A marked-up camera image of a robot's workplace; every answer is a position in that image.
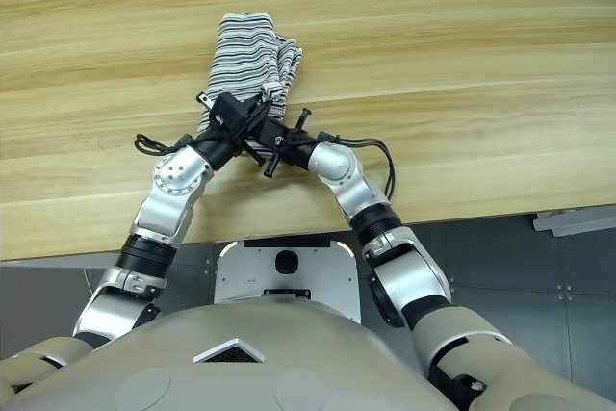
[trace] folded cloth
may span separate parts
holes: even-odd
[[[244,101],[260,93],[264,102],[271,103],[269,115],[282,120],[301,53],[295,40],[276,34],[268,14],[226,14],[218,30],[206,95],[216,101],[228,91]],[[204,107],[197,135],[210,125],[209,113]],[[271,154],[255,140],[247,142],[262,156]]]

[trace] black cable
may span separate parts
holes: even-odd
[[[387,177],[387,183],[385,184],[385,195],[388,199],[392,199],[394,196],[394,190],[396,189],[396,167],[394,165],[394,159],[389,151],[387,145],[378,139],[339,139],[339,144],[348,146],[349,148],[364,148],[367,146],[374,146],[381,150],[381,152],[387,158],[387,164],[389,167],[389,175]]]
[[[387,158],[387,164],[389,167],[389,175],[387,176],[387,183],[385,184],[385,195],[388,199],[392,199],[394,196],[394,190],[396,189],[396,166],[394,165],[394,159],[389,151],[387,145],[379,139],[343,139],[340,136],[332,136],[325,132],[321,132],[316,140],[309,141],[289,141],[290,146],[302,146],[306,144],[317,144],[321,141],[330,141],[332,143],[341,144],[349,148],[365,148],[367,146],[374,146],[381,150],[381,152]]]
[[[220,140],[222,137],[204,137],[199,136],[196,139],[186,134],[183,135],[180,140],[178,140],[175,145],[167,146],[166,144],[162,144],[159,141],[154,141],[147,137],[144,134],[137,134],[135,136],[135,141],[133,145],[143,154],[147,154],[148,156],[166,156],[167,154],[175,153],[179,149],[185,146],[191,146],[199,141],[208,141],[208,140]]]

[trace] wooden table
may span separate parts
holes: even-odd
[[[241,11],[304,47],[289,121],[390,145],[403,220],[616,202],[616,0],[0,0],[2,259],[121,246],[155,161],[134,135],[193,132]],[[315,178],[239,159],[188,240],[345,226]]]

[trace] vent grille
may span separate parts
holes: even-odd
[[[203,363],[258,363],[258,361],[241,348],[233,347],[214,355]]]
[[[242,339],[227,342],[199,353],[193,363],[264,363],[266,357]]]

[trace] gray floor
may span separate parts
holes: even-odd
[[[422,224],[416,233],[444,268],[454,302],[475,309],[539,364],[616,400],[616,230],[554,238],[532,230],[531,216]],[[359,245],[348,233],[332,239]],[[164,312],[209,303],[217,249],[189,244],[171,267]],[[0,357],[54,335],[67,335],[113,254],[88,269],[0,271]],[[83,258],[64,258],[79,265]],[[53,265],[37,261],[30,265]],[[361,274],[368,269],[358,263]],[[387,326],[361,286],[363,323],[409,365],[417,360],[408,334]]]

